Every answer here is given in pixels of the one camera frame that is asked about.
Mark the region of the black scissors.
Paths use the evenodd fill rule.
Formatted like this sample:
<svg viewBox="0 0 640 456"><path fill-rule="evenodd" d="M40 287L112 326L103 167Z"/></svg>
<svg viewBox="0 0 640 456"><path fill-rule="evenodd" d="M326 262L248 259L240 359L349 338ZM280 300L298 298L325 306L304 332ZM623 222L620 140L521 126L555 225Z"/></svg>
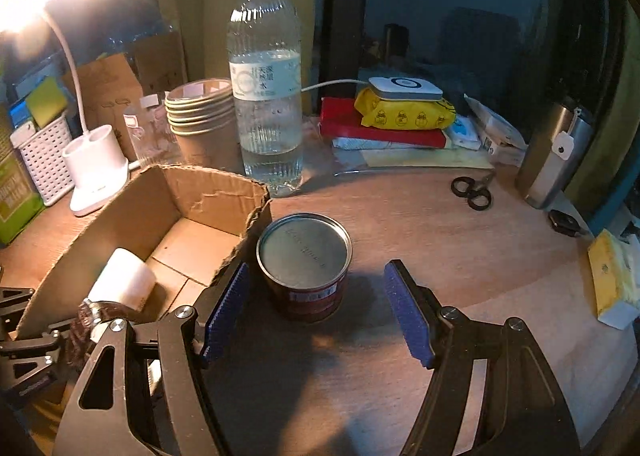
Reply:
<svg viewBox="0 0 640 456"><path fill-rule="evenodd" d="M483 178L461 176L450 183L450 191L458 198L462 198L475 211L489 209L494 201L489 186L495 178L495 172L489 172Z"/></svg>

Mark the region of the clear patterned glass jar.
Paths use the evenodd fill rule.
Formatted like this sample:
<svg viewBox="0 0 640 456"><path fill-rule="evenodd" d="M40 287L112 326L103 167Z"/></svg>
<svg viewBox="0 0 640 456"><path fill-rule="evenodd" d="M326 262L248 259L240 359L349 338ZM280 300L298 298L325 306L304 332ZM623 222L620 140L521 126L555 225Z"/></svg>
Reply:
<svg viewBox="0 0 640 456"><path fill-rule="evenodd" d="M164 99L166 92L149 94L124 111L124 122L141 168L179 165L183 156L171 131Z"/></svg>

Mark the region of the small white plastic bottle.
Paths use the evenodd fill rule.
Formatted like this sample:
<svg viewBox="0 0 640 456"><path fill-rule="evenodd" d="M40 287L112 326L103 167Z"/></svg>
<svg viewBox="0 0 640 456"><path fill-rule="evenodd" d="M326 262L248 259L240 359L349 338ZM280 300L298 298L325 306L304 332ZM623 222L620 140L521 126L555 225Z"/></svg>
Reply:
<svg viewBox="0 0 640 456"><path fill-rule="evenodd" d="M92 302L116 302L141 312L156 283L153 271L135 254L116 248L89 291Z"/></svg>

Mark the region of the white perforated plastic basket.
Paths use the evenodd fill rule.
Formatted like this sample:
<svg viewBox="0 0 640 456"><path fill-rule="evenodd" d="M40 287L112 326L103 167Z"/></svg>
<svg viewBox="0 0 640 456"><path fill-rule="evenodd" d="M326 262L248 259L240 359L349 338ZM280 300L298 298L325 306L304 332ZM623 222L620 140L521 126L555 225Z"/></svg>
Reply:
<svg viewBox="0 0 640 456"><path fill-rule="evenodd" d="M62 155L72 142L65 113L40 130L32 120L26 120L11 133L10 140L20 152L43 205L50 207L73 190L75 183Z"/></svg>

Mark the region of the small black device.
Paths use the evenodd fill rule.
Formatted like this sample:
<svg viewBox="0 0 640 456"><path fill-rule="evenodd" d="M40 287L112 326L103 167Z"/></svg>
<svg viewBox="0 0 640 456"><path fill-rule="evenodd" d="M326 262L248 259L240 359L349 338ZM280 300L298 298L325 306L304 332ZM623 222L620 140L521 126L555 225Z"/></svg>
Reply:
<svg viewBox="0 0 640 456"><path fill-rule="evenodd" d="M559 209L550 209L547 213L553 231L568 237L578 237L585 234L576 218Z"/></svg>

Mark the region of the yellow wet wipes pack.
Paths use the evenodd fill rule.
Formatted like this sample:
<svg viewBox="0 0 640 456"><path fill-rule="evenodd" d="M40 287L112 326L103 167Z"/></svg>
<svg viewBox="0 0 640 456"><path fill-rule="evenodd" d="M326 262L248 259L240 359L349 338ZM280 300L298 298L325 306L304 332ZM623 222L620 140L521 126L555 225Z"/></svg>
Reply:
<svg viewBox="0 0 640 456"><path fill-rule="evenodd" d="M385 130L445 129L457 117L454 105L445 99L383 100L371 88L359 92L354 106L362 126Z"/></svg>

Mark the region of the green sponge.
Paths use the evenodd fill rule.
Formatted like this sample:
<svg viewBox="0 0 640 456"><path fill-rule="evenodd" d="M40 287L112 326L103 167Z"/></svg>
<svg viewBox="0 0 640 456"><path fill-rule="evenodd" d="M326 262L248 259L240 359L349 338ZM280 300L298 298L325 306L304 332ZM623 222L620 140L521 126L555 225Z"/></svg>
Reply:
<svg viewBox="0 0 640 456"><path fill-rule="evenodd" d="M66 95L53 77L44 77L25 102L38 128L48 126L67 106Z"/></svg>

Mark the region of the clear plastic water bottle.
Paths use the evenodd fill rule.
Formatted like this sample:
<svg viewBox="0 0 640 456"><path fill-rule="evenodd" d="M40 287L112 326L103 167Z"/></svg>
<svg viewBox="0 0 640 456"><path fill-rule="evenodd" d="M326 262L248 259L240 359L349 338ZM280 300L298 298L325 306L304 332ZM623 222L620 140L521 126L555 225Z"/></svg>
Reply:
<svg viewBox="0 0 640 456"><path fill-rule="evenodd" d="M273 197L303 178L302 30L290 0L238 0L227 50L244 170Z"/></svg>

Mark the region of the stack of brown paper cups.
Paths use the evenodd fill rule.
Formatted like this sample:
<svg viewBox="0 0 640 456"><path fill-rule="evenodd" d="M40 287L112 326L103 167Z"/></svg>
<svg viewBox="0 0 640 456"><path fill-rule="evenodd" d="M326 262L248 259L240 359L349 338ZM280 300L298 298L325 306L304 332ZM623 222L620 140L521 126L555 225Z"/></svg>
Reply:
<svg viewBox="0 0 640 456"><path fill-rule="evenodd" d="M209 78L165 94L170 130L188 165L244 175L231 80Z"/></svg>

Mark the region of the brown cardboard box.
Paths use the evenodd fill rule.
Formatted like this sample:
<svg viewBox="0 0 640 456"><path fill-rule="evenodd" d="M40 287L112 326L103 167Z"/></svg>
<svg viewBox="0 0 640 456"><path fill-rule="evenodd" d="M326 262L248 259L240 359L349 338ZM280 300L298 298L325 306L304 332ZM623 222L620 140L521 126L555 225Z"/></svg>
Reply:
<svg viewBox="0 0 640 456"><path fill-rule="evenodd" d="M191 303L235 259L252 260L271 220L268 189L210 168L153 166L129 182L93 218L43 277L17 325L32 338L73 317L116 249L156 273L145 314L155 321Z"/></svg>

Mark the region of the yellow tissue box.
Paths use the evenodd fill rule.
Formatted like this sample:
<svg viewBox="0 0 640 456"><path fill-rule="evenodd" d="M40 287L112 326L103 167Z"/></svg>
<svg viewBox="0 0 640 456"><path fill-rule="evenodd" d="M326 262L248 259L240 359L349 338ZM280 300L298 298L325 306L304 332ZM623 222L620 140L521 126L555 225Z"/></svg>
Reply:
<svg viewBox="0 0 640 456"><path fill-rule="evenodd" d="M639 239L603 230L589 245L597 319L623 331L639 317Z"/></svg>

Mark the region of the steel thermos with tag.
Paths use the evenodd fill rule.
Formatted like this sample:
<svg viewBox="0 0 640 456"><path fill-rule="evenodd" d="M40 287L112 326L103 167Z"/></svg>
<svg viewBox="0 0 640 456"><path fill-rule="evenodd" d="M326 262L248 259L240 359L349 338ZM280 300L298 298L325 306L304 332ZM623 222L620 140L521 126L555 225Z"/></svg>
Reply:
<svg viewBox="0 0 640 456"><path fill-rule="evenodd" d="M564 97L550 106L530 140L515 187L536 209L547 207L572 178L592 136L592 117L575 100Z"/></svg>

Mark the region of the red tin can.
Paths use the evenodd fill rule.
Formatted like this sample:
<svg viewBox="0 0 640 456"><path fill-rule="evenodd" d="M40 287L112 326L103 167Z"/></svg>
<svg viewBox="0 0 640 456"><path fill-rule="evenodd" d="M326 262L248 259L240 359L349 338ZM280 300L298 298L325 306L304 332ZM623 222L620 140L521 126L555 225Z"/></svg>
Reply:
<svg viewBox="0 0 640 456"><path fill-rule="evenodd" d="M262 232L256 260L283 313L298 321L319 322L342 302L352 239L330 217L291 213Z"/></svg>

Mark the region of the brown lamp packaging cardboard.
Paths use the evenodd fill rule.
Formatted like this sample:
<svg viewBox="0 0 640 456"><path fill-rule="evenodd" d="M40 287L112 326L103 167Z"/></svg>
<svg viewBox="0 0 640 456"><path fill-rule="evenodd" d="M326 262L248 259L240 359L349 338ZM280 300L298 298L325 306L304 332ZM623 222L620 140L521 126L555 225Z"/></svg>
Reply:
<svg viewBox="0 0 640 456"><path fill-rule="evenodd" d="M186 82L182 39L177 31L138 39L119 52L77 68L87 126L113 127L122 153L133 161L124 111L148 94Z"/></svg>

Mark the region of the white wireless charger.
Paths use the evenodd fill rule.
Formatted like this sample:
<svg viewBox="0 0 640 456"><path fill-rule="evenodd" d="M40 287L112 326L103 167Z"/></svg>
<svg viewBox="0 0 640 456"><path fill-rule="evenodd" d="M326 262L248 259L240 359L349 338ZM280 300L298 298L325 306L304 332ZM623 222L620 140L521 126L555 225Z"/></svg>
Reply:
<svg viewBox="0 0 640 456"><path fill-rule="evenodd" d="M442 89L428 80L412 77L370 77L372 91L383 100L438 101L442 98Z"/></svg>

